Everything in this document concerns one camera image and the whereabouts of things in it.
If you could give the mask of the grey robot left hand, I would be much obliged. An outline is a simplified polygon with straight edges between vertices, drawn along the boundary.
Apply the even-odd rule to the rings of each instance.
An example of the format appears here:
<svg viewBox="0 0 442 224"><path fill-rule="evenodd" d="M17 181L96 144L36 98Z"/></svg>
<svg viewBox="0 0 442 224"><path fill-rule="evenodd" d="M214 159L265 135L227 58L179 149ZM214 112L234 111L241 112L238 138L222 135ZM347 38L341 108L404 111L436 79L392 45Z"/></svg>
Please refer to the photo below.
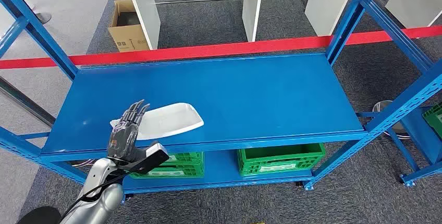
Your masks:
<svg viewBox="0 0 442 224"><path fill-rule="evenodd" d="M139 133L139 124L149 106L149 104L144 104L142 99L133 103L124 111L111 131L107 146L107 157L128 163L146 157L145 150L137 148L135 142Z"/></svg>

